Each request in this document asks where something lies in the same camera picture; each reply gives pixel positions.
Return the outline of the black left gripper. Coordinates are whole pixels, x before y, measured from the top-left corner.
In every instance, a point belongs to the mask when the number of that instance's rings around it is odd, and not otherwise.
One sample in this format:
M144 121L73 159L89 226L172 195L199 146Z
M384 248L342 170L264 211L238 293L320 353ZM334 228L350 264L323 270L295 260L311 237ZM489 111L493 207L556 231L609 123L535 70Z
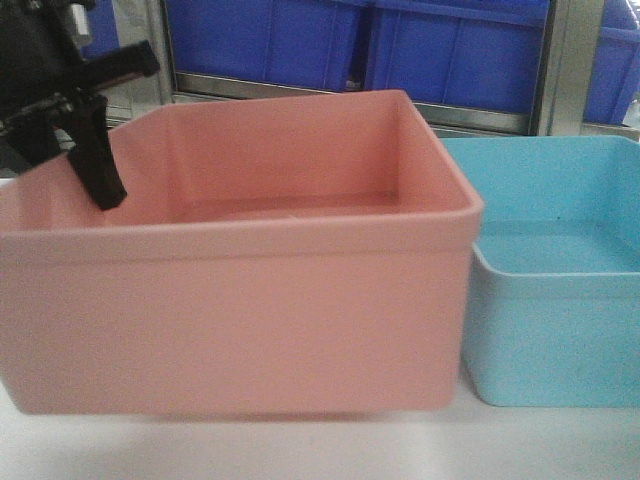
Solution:
M29 103L22 95L78 63L74 92L57 94L52 120L73 142L67 159L91 200L101 209L126 198L111 150L107 99L99 92L160 71L147 40L85 58L79 46L91 39L87 12L93 1L1 3L1 171L23 173L61 151L42 112L13 120Z

